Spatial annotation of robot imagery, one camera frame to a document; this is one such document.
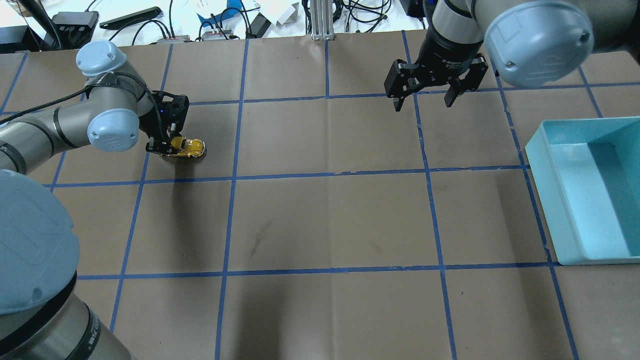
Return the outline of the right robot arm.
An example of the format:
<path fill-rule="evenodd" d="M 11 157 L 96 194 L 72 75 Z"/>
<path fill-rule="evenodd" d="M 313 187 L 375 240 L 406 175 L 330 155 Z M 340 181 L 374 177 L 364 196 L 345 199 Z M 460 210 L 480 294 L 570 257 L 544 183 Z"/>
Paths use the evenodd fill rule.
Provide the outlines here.
<path fill-rule="evenodd" d="M 626 51 L 639 59 L 637 0 L 424 0 L 428 22 L 416 60 L 396 59 L 384 91 L 400 111 L 425 88 L 448 85 L 445 105 L 478 89 L 489 70 L 537 88 L 590 55 Z"/>

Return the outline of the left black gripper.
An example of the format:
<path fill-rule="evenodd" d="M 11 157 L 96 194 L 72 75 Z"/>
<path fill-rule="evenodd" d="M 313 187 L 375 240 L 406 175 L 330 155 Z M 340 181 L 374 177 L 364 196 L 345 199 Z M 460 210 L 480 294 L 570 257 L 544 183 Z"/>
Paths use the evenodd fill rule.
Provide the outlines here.
<path fill-rule="evenodd" d="M 145 146 L 148 153 L 172 154 L 170 141 L 180 137 L 190 106 L 187 95 L 174 95 L 166 91 L 151 92 L 151 110 L 139 117 L 139 129 L 149 140 Z"/>

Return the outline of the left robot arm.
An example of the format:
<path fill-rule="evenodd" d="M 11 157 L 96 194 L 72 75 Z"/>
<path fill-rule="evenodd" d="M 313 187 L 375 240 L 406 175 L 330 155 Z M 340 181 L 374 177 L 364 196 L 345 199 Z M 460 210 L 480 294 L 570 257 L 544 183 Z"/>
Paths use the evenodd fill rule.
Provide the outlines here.
<path fill-rule="evenodd" d="M 134 360 L 134 353 L 77 294 L 80 242 L 56 196 L 68 153 L 92 147 L 198 158 L 182 135 L 187 95 L 152 89 L 117 44 L 75 54 L 80 89 L 1 121 L 1 358 Z"/>

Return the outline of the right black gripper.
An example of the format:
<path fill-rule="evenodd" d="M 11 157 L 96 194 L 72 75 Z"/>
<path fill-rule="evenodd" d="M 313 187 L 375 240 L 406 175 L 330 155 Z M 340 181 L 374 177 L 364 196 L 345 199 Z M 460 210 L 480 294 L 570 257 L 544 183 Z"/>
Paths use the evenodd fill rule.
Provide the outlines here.
<path fill-rule="evenodd" d="M 384 91 L 393 99 L 394 111 L 400 112 L 405 98 L 428 87 L 449 86 L 444 96 L 448 109 L 462 94 L 477 91 L 489 70 L 480 52 L 482 44 L 482 39 L 459 43 L 437 30 L 427 30 L 417 59 L 413 63 L 396 59 L 384 80 Z"/>

